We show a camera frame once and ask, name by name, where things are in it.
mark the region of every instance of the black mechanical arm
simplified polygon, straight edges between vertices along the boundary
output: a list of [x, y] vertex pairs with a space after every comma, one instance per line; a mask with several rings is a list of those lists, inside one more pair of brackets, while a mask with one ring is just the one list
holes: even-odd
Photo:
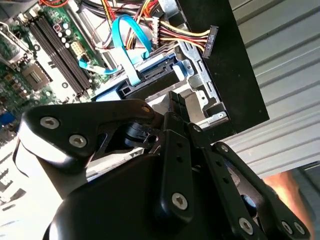
[[[141, 100], [23, 115], [15, 164], [30, 178], [41, 170], [63, 199], [44, 239], [309, 239], [229, 146], [190, 122], [180, 95], [167, 99], [164, 115]], [[135, 147], [144, 153], [87, 181], [90, 162]]]

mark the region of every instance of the motherboard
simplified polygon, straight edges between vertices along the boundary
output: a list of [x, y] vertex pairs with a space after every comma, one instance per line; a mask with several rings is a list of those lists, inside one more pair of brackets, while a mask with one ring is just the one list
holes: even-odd
[[108, 75], [64, 8], [36, 4], [0, 28], [0, 147], [17, 135], [22, 113], [48, 104], [87, 102]]

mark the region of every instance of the screw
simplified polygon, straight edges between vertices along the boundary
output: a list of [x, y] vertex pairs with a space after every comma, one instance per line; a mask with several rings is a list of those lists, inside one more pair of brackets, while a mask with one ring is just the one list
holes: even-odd
[[60, 125], [59, 121], [51, 116], [44, 116], [41, 118], [40, 124], [47, 129], [56, 129]]
[[75, 134], [69, 137], [69, 143], [74, 147], [83, 148], [87, 145], [87, 140], [83, 136]]
[[225, 145], [221, 145], [221, 149], [225, 152], [229, 152], [229, 149]]
[[306, 234], [305, 230], [302, 228], [302, 226], [299, 223], [294, 222], [294, 226], [302, 235]]
[[142, 106], [141, 109], [142, 109], [143, 111], [147, 112], [147, 113], [150, 112], [150, 109], [147, 108], [146, 106]]
[[193, 125], [193, 129], [199, 133], [202, 131], [202, 129], [198, 125]]
[[288, 225], [288, 223], [286, 223], [285, 221], [282, 221], [282, 226], [284, 227], [284, 229], [289, 233], [289, 234], [293, 234], [294, 231], [292, 231], [291, 227]]
[[252, 227], [251, 223], [244, 217], [241, 217], [239, 219], [239, 225], [242, 228], [242, 230], [245, 231], [247, 234], [254, 234], [254, 228]]
[[178, 192], [172, 195], [172, 203], [180, 210], [186, 210], [188, 207], [187, 199]]

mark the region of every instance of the corrugated metal wall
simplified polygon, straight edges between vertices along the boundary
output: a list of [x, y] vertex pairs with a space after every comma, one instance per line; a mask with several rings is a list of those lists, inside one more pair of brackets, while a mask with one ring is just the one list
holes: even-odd
[[320, 0], [229, 0], [270, 121], [228, 138], [261, 177], [320, 160]]

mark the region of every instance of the ram slot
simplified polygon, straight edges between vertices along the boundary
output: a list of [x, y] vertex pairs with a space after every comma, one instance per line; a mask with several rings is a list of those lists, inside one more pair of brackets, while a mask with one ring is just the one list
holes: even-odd
[[77, 94], [82, 94], [83, 93], [82, 87], [78, 84], [78, 82], [76, 81], [74, 76], [71, 74], [69, 69], [66, 68], [66, 65], [63, 63], [61, 58], [58, 56], [57, 52], [51, 47], [51, 45], [48, 43], [45, 36], [41, 33], [41, 31], [38, 29], [38, 27], [35, 25], [34, 22], [32, 22], [30, 24], [29, 29], [30, 29], [32, 35], [35, 37], [35, 39], [42, 46], [42, 48], [46, 52], [46, 54], [48, 54], [48, 56], [51, 58], [54, 65], [58, 68], [58, 70], [61, 72], [61, 74], [67, 80], [67, 82], [70, 84], [71, 88]]
[[88, 76], [86, 76], [83, 70], [79, 67], [75, 57], [72, 56], [72, 54], [67, 50], [67, 48], [61, 42], [60, 38], [57, 36], [48, 21], [45, 18], [40, 18], [36, 24], [43, 31], [49, 41], [56, 47], [56, 49], [58, 50], [57, 52], [65, 61], [68, 68], [72, 70], [72, 73], [84, 88], [84, 90], [89, 89], [91, 87], [91, 84], [89, 83]]

